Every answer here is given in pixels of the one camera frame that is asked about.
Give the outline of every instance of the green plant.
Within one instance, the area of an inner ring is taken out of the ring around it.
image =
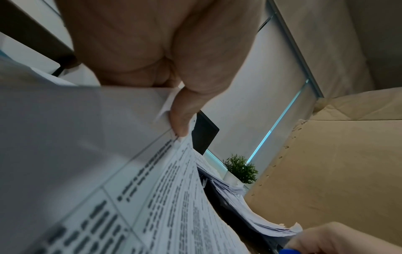
[[[257,180],[255,175],[258,171],[251,163],[246,163],[244,156],[233,155],[227,160],[222,161],[227,170],[237,177],[242,183],[253,183]]]

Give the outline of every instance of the blue pen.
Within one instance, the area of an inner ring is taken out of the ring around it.
[[[282,249],[279,254],[300,254],[300,252],[294,249]]]

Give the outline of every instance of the hand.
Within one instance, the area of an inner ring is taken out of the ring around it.
[[[301,254],[402,254],[402,248],[398,246],[336,222],[301,232],[285,249],[294,249]]]
[[[102,85],[185,87],[173,130],[225,91],[258,30],[263,0],[58,0],[77,57]]]

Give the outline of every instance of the cardboard box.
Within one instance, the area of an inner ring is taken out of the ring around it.
[[[274,223],[331,221],[402,246],[402,88],[320,99],[245,196]]]

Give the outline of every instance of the black monitor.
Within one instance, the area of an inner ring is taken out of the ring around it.
[[[191,133],[193,148],[198,153],[204,154],[218,131],[219,128],[202,111],[198,112],[196,126]]]

